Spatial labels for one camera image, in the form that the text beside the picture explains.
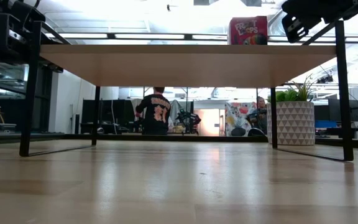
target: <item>froot loops box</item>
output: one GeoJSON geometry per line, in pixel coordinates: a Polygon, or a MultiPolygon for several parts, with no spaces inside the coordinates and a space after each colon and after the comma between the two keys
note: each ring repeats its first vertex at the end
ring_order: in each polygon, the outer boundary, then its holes
{"type": "Polygon", "coordinates": [[[267,17],[237,17],[229,24],[227,42],[230,45],[267,45],[267,17]]]}

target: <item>potted plant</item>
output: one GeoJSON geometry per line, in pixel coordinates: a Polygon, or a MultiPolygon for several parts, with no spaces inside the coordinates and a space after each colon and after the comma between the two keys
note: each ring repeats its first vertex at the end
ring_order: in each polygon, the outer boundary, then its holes
{"type": "MultiPolygon", "coordinates": [[[[294,83],[296,89],[277,92],[277,143],[281,145],[314,145],[314,104],[310,96],[313,82],[308,76],[304,84],[294,83]]],[[[267,105],[267,137],[272,143],[272,107],[267,105]]]]}

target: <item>shelf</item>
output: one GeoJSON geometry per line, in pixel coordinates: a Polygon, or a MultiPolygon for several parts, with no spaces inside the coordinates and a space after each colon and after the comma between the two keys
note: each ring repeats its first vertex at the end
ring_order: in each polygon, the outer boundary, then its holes
{"type": "Polygon", "coordinates": [[[96,86],[270,88],[335,57],[335,46],[42,45],[41,57],[96,86]]]}

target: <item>geometric patterned planter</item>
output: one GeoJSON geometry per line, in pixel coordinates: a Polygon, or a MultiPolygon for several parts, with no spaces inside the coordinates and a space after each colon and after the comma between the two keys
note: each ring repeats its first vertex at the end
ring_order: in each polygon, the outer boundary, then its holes
{"type": "MultiPolygon", "coordinates": [[[[277,103],[277,143],[292,146],[314,145],[314,103],[277,103]]],[[[267,105],[267,138],[272,143],[272,107],[267,105]]]]}

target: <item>jersey number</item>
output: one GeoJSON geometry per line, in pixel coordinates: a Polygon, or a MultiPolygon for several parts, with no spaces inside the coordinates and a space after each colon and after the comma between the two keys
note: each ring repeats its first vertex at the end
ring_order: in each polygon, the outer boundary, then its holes
{"type": "Polygon", "coordinates": [[[165,118],[167,117],[167,112],[168,110],[166,108],[162,109],[161,106],[156,106],[154,108],[154,119],[166,123],[167,120],[165,118]]]}

